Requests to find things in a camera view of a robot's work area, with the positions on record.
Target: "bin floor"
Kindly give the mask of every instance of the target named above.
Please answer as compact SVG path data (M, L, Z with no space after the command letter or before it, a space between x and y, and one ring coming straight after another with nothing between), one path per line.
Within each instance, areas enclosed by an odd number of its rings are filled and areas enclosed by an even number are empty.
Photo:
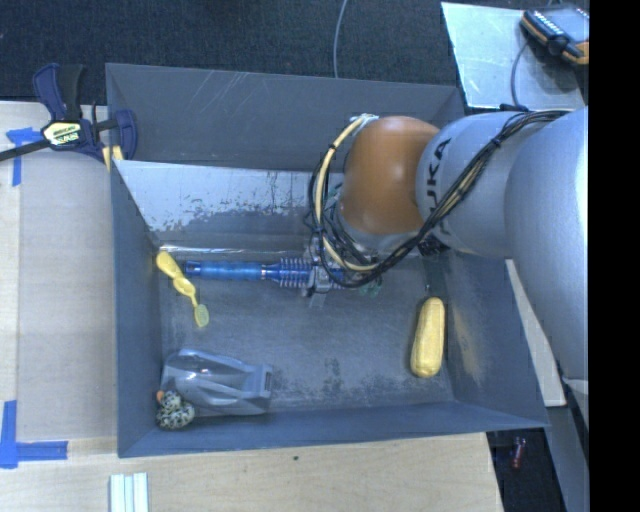
M299 290L274 282L194 278L211 321L198 328L188 298L160 279L163 357L181 348L274 367L271 410L337 409L453 399L446 361L431 379L409 369L425 300L419 258L385 275L377 296L333 290L309 307Z

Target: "yellow cable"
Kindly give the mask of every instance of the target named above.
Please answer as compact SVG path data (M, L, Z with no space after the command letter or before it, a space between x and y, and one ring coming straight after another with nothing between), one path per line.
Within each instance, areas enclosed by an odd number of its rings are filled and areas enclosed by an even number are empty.
M320 170L318 171L318 177L316 179L316 191L315 191L315 198L314 198L315 213L316 213L316 218L318 219L320 219L322 216L322 189L324 188L324 181L326 179L327 171L329 169L329 163L331 162L333 155L335 154L340 144L342 144L344 139L346 139L349 135L351 135L351 133L356 128L358 128L358 126L360 126L366 119L367 119L367 116L360 116L355 121L353 121L349 126L347 126L342 131L342 133L338 135L338 138L336 138L336 140L333 141L333 144L331 145L331 147L329 148L329 150L324 156L322 165L320 167ZM343 268L347 268L355 272L368 272L370 270L375 269L377 266L377 265L355 265L353 263L345 261L336 252L334 247L331 245L331 242L325 235L322 235L322 243L324 245L325 250L329 253L329 256L331 256L331 258L333 258L333 260Z

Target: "wooden table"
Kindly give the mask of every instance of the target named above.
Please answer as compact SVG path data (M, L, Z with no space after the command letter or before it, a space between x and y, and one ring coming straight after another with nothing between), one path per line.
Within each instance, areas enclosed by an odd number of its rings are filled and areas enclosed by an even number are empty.
M0 150L12 147L4 136L8 129L39 128L47 117L39 104L0 102ZM62 162L65 155L47 149L38 158ZM26 366L39 356L19 346L20 196L28 180L11 187L12 165L0 164L0 401L18 396L18 360ZM88 158L87 165L93 165ZM86 382L74 385L79 394L87 389ZM28 393L22 390L20 397L24 402ZM55 408L55 401L50 405ZM82 421L81 412L73 421ZM104 511L109 476L137 472L148 474L154 512L503 510L484 434L137 459L118 459L113 435L66 439L66 461L0 469L0 510Z

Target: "black cable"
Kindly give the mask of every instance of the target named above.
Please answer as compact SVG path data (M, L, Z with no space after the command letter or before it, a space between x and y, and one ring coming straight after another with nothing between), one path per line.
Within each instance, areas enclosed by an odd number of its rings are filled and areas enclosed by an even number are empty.
M528 111L529 109L524 105L521 105L518 101L518 94L516 93L516 70L518 69L518 62L520 62L520 57L524 53L524 50L527 48L529 44L528 40L525 40L518 55L516 55L516 59L513 61L513 65L511 66L511 99L513 100L513 104L517 109Z
M382 274L397 265L466 197L477 182L477 179L487 167L491 156L500 148L504 141L518 133L527 125L539 122L548 123L558 119L566 113L566 111L562 110L549 110L541 112L521 112L511 116L504 123L498 135L480 149L480 151L478 151L478 153L476 153L476 155L471 159L469 164L467 164L460 176L458 176L454 183L449 187L436 208L431 212L418 233L398 246L389 256L387 256L387 258L382 260L380 263L377 263L372 270L351 271L345 269L343 271L343 276L341 277L337 275L335 273L335 269L329 265L324 246L323 244L320 244L320 261L331 280L344 288L359 288L368 283L379 280L382 277ZM313 191L311 191L310 206L312 210L312 226L314 232L320 236L327 235L332 240L338 240L343 237L348 239L348 235L346 233L340 233L341 230L336 223L333 221L327 222L324 208L321 210L321 218L317 218L313 211L313 199ZM340 251L343 252L343 254L340 254L340 257L343 257L345 254L349 254L359 263L363 263L363 261L371 263L370 259L367 259L359 251L354 251L354 249L355 247L353 245L343 246L343 244L340 244Z
M347 7L349 0L343 0L342 7L340 7L340 14L338 15L338 21L336 23L336 31L333 36L333 76L338 77L338 36L340 35L340 25L342 25L342 17L344 16L344 10Z

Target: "blue tape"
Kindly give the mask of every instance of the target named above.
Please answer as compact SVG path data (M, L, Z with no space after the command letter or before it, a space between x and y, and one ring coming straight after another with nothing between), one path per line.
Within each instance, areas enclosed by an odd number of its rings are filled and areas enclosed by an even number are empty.
M9 130L7 137L16 147L30 142L38 142L42 140L42 134L33 128L20 128L18 130ZM22 182L22 159L18 156L13 159L13 177L11 186L17 187Z
M15 469L19 462L67 459L68 441L16 442L16 412L15 400L4 403L0 436L0 468Z

